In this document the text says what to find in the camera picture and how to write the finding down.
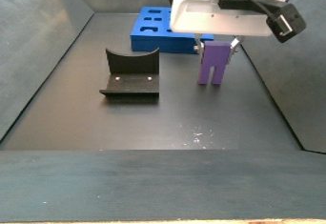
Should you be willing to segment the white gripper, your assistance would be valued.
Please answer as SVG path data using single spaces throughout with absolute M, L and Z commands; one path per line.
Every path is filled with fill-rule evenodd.
M 222 10 L 218 4 L 219 0 L 172 0 L 170 27 L 175 32 L 195 33 L 194 50 L 200 63 L 204 52 L 202 34 L 239 35 L 231 41 L 231 59 L 245 41 L 243 36 L 269 36 L 273 33 L 266 25 L 266 14 L 251 10 Z

